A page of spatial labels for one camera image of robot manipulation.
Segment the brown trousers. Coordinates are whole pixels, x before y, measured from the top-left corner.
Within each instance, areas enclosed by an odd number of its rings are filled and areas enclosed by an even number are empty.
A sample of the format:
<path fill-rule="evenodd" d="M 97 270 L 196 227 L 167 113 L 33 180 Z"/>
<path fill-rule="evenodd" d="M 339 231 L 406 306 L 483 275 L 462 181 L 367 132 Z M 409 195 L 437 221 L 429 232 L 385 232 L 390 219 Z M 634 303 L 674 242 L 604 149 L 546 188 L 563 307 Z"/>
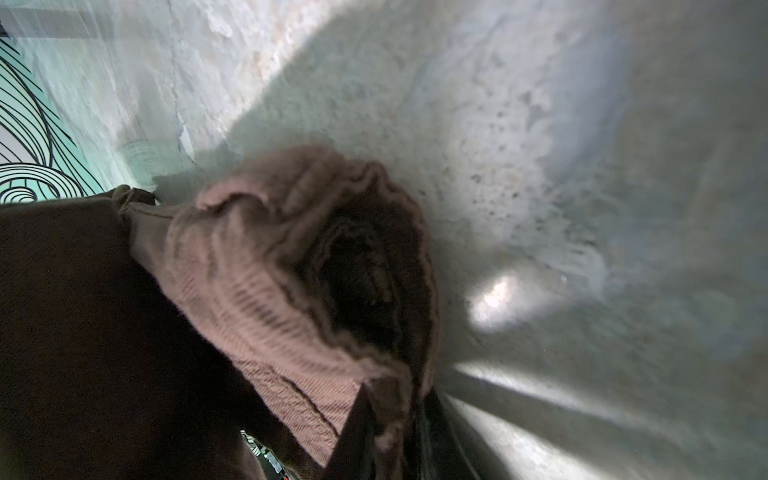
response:
<path fill-rule="evenodd" d="M 374 479 L 417 478 L 440 326 L 417 203 L 302 146 L 187 204 L 126 186 L 1 209 L 1 475 L 322 479 L 360 387 Z"/>

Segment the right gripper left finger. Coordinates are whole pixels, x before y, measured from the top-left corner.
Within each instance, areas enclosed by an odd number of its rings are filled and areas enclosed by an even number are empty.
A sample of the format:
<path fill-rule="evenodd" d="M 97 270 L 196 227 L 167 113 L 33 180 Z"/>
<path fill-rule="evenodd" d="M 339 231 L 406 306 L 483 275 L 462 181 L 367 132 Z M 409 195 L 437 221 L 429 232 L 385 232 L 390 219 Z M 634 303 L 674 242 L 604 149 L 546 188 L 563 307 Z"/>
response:
<path fill-rule="evenodd" d="M 323 471 L 322 479 L 374 479 L 374 433 L 375 418 L 368 390 L 363 385 L 360 387 L 336 447 Z"/>

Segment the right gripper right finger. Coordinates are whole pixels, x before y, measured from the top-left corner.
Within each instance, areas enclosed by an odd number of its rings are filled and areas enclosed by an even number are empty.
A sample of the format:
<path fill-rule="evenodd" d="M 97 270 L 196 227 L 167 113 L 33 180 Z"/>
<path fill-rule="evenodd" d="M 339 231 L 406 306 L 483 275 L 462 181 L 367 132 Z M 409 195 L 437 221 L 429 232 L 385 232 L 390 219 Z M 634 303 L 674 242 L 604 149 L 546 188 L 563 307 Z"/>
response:
<path fill-rule="evenodd" d="M 418 462 L 421 480 L 478 480 L 449 422 L 435 390 L 421 402 L 416 416 Z"/>

